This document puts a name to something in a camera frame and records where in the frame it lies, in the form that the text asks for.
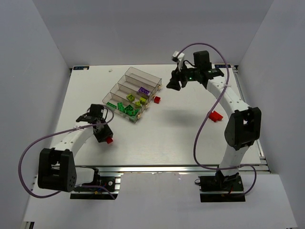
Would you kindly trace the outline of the red square lego brick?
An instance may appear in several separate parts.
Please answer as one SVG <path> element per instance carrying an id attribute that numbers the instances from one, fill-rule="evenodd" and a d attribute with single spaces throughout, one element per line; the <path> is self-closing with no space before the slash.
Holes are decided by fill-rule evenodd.
<path id="1" fill-rule="evenodd" d="M 155 96 L 153 101 L 154 101 L 154 103 L 159 104 L 160 100 L 161 100 L 160 97 Z"/>

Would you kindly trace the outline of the green square lego upside-down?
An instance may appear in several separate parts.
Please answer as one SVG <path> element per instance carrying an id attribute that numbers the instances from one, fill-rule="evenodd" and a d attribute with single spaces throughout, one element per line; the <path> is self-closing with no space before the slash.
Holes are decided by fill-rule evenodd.
<path id="1" fill-rule="evenodd" d="M 128 105 L 124 108 L 125 113 L 128 113 L 130 111 L 133 111 L 133 107 L 131 105 Z"/>

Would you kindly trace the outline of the lime square lego brick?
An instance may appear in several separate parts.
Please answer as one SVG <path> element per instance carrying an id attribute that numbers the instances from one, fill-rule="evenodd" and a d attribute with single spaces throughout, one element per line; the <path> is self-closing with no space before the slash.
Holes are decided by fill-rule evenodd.
<path id="1" fill-rule="evenodd" d="M 130 102 L 132 102 L 132 101 L 135 100 L 135 97 L 134 97 L 132 94 L 127 95 L 126 98 L 127 98 Z"/>

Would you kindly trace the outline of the green lego brick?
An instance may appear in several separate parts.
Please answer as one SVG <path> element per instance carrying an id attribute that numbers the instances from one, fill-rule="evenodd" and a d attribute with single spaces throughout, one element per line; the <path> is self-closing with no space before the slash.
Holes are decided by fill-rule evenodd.
<path id="1" fill-rule="evenodd" d="M 116 108 L 117 108 L 116 105 L 114 105 L 114 104 L 112 104 L 112 103 L 110 103 L 110 102 L 108 102 L 106 105 L 107 105 L 108 107 L 110 107 L 110 108 L 113 108 L 113 109 L 116 109 Z"/>

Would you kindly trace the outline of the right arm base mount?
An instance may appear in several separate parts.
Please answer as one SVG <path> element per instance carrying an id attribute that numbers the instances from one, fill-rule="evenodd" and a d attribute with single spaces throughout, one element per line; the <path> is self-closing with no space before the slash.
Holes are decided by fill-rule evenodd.
<path id="1" fill-rule="evenodd" d="M 194 183 L 199 187 L 202 203 L 245 202 L 244 186 L 240 176 L 223 184 L 214 176 L 200 176 Z"/>

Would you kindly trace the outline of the green and lime lego stack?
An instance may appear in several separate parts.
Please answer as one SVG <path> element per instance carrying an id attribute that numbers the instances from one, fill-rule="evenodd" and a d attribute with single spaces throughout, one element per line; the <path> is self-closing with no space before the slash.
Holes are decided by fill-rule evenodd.
<path id="1" fill-rule="evenodd" d="M 143 97 L 141 97 L 141 98 L 139 99 L 139 102 L 140 102 L 142 105 L 146 105 L 146 99 L 143 98 Z"/>

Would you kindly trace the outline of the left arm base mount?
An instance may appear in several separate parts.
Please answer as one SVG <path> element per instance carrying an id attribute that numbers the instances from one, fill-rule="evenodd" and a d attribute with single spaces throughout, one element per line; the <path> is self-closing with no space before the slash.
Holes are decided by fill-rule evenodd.
<path id="1" fill-rule="evenodd" d="M 76 167 L 76 185 L 70 194 L 74 200 L 115 200 L 121 176 L 102 172 L 97 167 Z"/>

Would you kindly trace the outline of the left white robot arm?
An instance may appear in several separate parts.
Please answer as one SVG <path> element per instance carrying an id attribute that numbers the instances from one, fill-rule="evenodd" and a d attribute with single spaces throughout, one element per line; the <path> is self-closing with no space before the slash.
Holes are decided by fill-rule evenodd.
<path id="1" fill-rule="evenodd" d="M 105 109 L 101 104 L 91 104 L 89 110 L 76 119 L 77 124 L 84 124 L 85 127 L 76 126 L 53 148 L 42 149 L 39 157 L 39 188 L 72 192 L 82 185 L 93 188 L 102 184 L 96 168 L 78 167 L 74 157 L 92 136 L 98 143 L 113 142 L 113 132 L 103 115 Z"/>

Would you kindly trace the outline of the green slope lego small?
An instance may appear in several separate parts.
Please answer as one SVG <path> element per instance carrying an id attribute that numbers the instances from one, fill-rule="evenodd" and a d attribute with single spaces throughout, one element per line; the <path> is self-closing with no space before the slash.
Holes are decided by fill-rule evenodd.
<path id="1" fill-rule="evenodd" d="M 139 112 L 139 109 L 133 110 L 132 115 L 136 115 Z"/>

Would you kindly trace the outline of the green square lego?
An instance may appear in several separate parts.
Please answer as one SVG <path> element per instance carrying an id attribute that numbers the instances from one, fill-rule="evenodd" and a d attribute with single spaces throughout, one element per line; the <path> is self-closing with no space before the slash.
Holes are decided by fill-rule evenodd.
<path id="1" fill-rule="evenodd" d="M 125 111 L 124 111 L 124 108 L 125 108 L 125 107 L 124 107 L 124 105 L 123 105 L 122 102 L 117 103 L 117 107 L 118 107 L 118 110 L 119 110 L 119 111 L 125 112 Z"/>

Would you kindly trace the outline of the red lego brick front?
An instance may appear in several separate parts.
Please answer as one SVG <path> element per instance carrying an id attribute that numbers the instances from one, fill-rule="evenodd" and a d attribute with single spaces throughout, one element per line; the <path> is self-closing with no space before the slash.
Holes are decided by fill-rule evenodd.
<path id="1" fill-rule="evenodd" d="M 106 138 L 106 142 L 107 144 L 110 144 L 113 142 L 113 139 L 111 137 Z"/>

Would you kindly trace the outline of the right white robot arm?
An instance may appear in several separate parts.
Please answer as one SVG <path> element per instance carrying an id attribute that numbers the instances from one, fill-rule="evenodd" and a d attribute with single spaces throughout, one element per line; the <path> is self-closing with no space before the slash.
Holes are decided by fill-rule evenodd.
<path id="1" fill-rule="evenodd" d="M 167 88 L 179 91 L 188 82 L 198 82 L 209 91 L 225 110 L 229 120 L 224 131 L 227 148 L 218 173 L 225 180 L 237 177 L 241 161 L 250 146 L 260 136 L 261 110 L 250 107 L 229 87 L 219 68 L 213 68 L 208 51 L 193 54 L 194 67 L 187 68 L 184 54 L 175 51 L 172 60 L 177 67 L 171 73 Z"/>

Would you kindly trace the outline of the red large lego brick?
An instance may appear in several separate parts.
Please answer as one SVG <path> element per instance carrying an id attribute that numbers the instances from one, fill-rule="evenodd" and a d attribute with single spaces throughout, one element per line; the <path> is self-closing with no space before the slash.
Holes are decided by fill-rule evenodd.
<path id="1" fill-rule="evenodd" d="M 218 122 L 218 121 L 222 121 L 223 116 L 216 111 L 212 111 L 209 114 L 209 119 L 211 119 L 213 122 Z"/>

